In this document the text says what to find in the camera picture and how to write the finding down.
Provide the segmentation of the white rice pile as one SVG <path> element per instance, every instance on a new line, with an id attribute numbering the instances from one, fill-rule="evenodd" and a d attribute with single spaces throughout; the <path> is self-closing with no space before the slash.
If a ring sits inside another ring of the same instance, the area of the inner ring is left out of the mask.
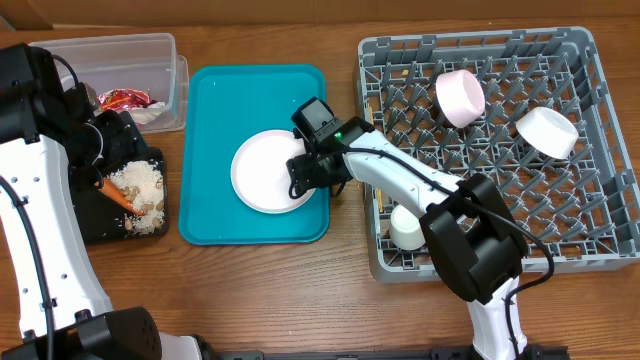
<path id="1" fill-rule="evenodd" d="M 107 178 L 116 185 L 123 193 L 123 189 L 128 185 L 138 185 L 143 183 L 153 183 L 159 177 L 164 177 L 160 171 L 160 164 L 156 160 L 138 160 L 124 165 L 119 170 L 110 173 Z M 164 223 L 165 223 L 165 195 L 164 195 Z"/>

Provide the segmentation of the red foil snack wrapper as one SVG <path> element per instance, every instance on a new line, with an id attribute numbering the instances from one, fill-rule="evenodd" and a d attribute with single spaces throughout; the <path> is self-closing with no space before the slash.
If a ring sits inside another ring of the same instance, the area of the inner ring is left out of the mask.
<path id="1" fill-rule="evenodd" d="M 156 103 L 147 92 L 130 88 L 110 90 L 99 95 L 98 100 L 102 111 L 128 111 L 147 108 Z"/>

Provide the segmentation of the orange carrot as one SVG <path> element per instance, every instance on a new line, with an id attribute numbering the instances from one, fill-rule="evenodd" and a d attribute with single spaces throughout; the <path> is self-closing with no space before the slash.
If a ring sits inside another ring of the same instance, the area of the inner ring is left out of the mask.
<path id="1" fill-rule="evenodd" d="M 104 177 L 100 181 L 96 182 L 95 186 L 103 195 L 113 200 L 127 211 L 137 216 L 142 216 L 144 214 L 143 211 L 136 209 L 120 191 L 120 189 L 116 185 L 114 185 L 107 177 Z"/>

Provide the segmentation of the pink plate with rice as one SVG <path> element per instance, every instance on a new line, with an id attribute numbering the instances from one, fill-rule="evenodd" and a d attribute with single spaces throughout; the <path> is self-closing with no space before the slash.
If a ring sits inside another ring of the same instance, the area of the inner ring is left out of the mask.
<path id="1" fill-rule="evenodd" d="M 267 130 L 250 137 L 238 148 L 231 164 L 231 183 L 236 195 L 250 208 L 266 214 L 299 208 L 314 190 L 291 198 L 286 162 L 304 153 L 303 140 L 295 139 L 290 131 Z"/>

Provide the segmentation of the wooden chopstick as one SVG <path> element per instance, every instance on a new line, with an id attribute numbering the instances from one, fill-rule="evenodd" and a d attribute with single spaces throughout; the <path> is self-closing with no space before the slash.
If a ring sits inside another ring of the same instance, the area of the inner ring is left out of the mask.
<path id="1" fill-rule="evenodd" d="M 369 123 L 375 127 L 375 115 L 374 115 L 373 108 L 372 108 L 371 105 L 368 105 L 367 108 L 368 108 Z M 385 205 L 384 205 L 384 202 L 383 202 L 383 195 L 382 195 L 381 190 L 376 188 L 375 195 L 376 195 L 376 200 L 377 200 L 378 212 L 380 214 L 384 214 Z"/>

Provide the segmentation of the cream ceramic cup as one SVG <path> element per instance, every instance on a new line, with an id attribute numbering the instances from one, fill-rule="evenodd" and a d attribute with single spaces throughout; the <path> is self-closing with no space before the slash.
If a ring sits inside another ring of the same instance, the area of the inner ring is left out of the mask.
<path id="1" fill-rule="evenodd" d="M 389 233 L 395 246 L 403 250 L 417 250 L 426 244 L 419 219 L 402 205 L 391 212 Z"/>

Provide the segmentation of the pink bowl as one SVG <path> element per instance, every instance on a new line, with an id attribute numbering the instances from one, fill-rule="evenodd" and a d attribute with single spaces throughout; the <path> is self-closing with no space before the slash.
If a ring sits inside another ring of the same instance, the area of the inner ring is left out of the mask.
<path id="1" fill-rule="evenodd" d="M 457 128 L 466 127 L 485 110 L 482 86 L 476 76 L 467 70 L 439 75 L 435 94 L 441 112 Z"/>

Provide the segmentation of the white bowl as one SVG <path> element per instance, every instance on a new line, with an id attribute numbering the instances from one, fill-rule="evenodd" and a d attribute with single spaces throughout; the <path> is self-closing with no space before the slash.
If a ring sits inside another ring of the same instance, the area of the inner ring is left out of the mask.
<path id="1" fill-rule="evenodd" d="M 561 113 L 536 107 L 515 123 L 519 135 L 539 152 L 555 159 L 567 159 L 579 133 Z"/>

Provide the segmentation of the peanut pile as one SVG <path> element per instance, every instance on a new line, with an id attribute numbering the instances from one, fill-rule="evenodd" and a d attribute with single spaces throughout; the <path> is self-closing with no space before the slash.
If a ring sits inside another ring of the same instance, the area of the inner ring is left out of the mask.
<path id="1" fill-rule="evenodd" d="M 128 185 L 123 189 L 125 199 L 129 200 L 134 210 L 141 215 L 126 216 L 125 229 L 138 235 L 150 234 L 159 230 L 164 224 L 164 192 L 163 178 L 159 177 L 153 183 Z"/>

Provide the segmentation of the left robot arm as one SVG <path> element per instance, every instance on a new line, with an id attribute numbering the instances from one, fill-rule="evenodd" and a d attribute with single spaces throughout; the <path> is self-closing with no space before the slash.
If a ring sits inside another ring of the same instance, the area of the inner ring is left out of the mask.
<path id="1" fill-rule="evenodd" d="M 21 343 L 5 359 L 212 359 L 198 335 L 160 331 L 142 307 L 117 310 L 89 260 L 89 234 L 120 236 L 129 209 L 111 172 L 163 168 L 130 115 L 64 88 L 64 60 L 24 43 L 1 52 L 1 225 L 18 284 Z"/>

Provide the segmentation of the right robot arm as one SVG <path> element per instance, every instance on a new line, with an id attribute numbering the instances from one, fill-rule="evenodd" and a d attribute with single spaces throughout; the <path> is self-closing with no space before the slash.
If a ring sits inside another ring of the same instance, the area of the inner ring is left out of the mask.
<path id="1" fill-rule="evenodd" d="M 364 119 L 338 119 L 313 97 L 292 115 L 305 152 L 288 160 L 289 195 L 357 180 L 381 190 L 419 222 L 437 275 L 472 319 L 481 359 L 517 359 L 527 346 L 515 290 L 527 243 L 494 182 L 427 166 Z"/>

